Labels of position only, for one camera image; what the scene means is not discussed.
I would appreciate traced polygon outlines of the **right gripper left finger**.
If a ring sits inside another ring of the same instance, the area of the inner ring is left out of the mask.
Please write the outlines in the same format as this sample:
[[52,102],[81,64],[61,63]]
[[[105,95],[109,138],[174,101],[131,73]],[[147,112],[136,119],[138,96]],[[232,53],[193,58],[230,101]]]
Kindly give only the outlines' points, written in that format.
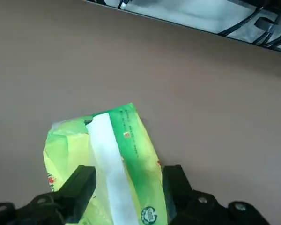
[[0,202],[0,225],[79,223],[95,188],[95,167],[80,165],[58,191],[38,195],[20,208]]

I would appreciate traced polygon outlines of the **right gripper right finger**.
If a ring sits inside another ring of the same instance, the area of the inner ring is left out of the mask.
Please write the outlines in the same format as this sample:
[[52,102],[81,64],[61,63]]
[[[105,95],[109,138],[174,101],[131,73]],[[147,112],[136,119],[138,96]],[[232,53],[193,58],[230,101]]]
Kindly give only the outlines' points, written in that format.
[[170,225],[268,225],[251,204],[233,201],[227,207],[215,196],[191,187],[181,165],[163,168],[168,224]]

